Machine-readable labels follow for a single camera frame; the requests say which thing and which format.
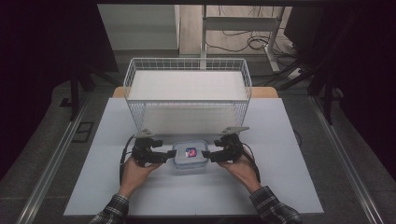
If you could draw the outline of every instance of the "plaid sleeve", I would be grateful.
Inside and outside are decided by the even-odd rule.
[[[90,224],[115,224],[122,223],[128,214],[129,201],[120,194],[113,195],[111,201],[106,205],[105,209],[100,212]]]
[[[250,200],[259,212],[260,218],[268,223],[300,224],[299,213],[283,204],[268,188],[262,187],[250,195]]]

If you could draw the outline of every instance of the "white table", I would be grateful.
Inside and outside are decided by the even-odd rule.
[[[322,213],[282,100],[251,99],[244,125],[250,130],[242,132],[240,138],[254,152],[262,184],[300,213]],[[137,130],[125,100],[109,99],[64,212],[66,216],[95,215],[103,210],[119,189],[120,155],[133,133]],[[208,143],[210,150],[219,149],[213,142]],[[166,151],[171,147],[164,145],[156,150]],[[203,170],[179,171],[168,161],[135,192],[129,214],[185,217],[243,216],[257,212],[248,191],[217,164],[209,162]]]

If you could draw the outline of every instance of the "wire basket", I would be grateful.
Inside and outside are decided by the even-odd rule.
[[[243,59],[133,58],[124,96],[138,131],[213,134],[242,126],[251,80]]]

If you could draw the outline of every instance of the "metal frame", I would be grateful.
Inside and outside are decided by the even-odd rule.
[[[340,163],[343,166],[344,171],[346,172],[346,176],[349,180],[349,183],[352,186],[353,190],[355,191],[359,201],[361,202],[361,207],[363,208],[364,213],[368,217],[370,223],[383,224],[384,220],[379,214],[374,199],[370,195],[369,190],[364,185],[351,159],[347,155],[347,151],[344,149],[341,140],[338,138],[337,132],[335,131],[332,125],[328,124],[326,118],[321,113],[322,106],[320,104],[318,97],[310,96],[309,98],[317,112],[318,119],[320,120],[320,123],[322,124],[325,133],[329,137],[332,143],[332,147],[334,148],[335,153],[337,154],[338,159],[340,160]]]
[[[207,17],[206,5],[203,6],[201,58],[206,58],[206,31],[264,31],[271,32],[265,54],[274,73],[280,73],[274,57],[274,44],[282,22],[285,7],[280,7],[274,18],[243,18],[243,17]]]
[[[241,100],[130,100],[130,90],[134,74],[138,70],[186,70],[186,71],[240,71],[245,85],[246,101]],[[142,130],[146,110],[153,106],[191,106],[211,108],[214,106],[233,107],[236,125],[242,126],[251,97],[251,79],[244,59],[207,58],[133,58],[124,79],[124,96],[131,110],[138,131]]]
[[[70,142],[72,141],[73,135],[78,128],[78,125],[82,119],[82,116],[87,109],[88,102],[90,100],[91,93],[84,92],[84,95],[81,99],[80,110],[78,111],[76,118],[73,121],[70,121],[66,131],[64,132],[64,136],[62,137],[61,142],[56,147],[53,152],[49,162],[37,181],[35,188],[33,189],[32,194],[30,195],[27,203],[21,211],[20,216],[16,223],[33,223],[35,219],[35,215],[40,208],[44,197],[48,189],[50,188],[50,184],[52,183],[52,179],[55,177],[56,172],[61,165],[62,159],[64,158],[64,154],[69,147]]]

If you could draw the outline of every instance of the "person's hand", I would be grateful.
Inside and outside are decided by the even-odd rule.
[[[262,187],[259,181],[257,181],[256,173],[254,173],[250,161],[244,155],[235,163],[222,161],[218,162],[218,165],[230,172],[233,177],[247,188],[249,193],[253,193]]]
[[[134,191],[145,182],[149,174],[161,165],[161,163],[152,163],[147,167],[141,167],[134,158],[130,157],[125,162],[119,194],[130,198]]]

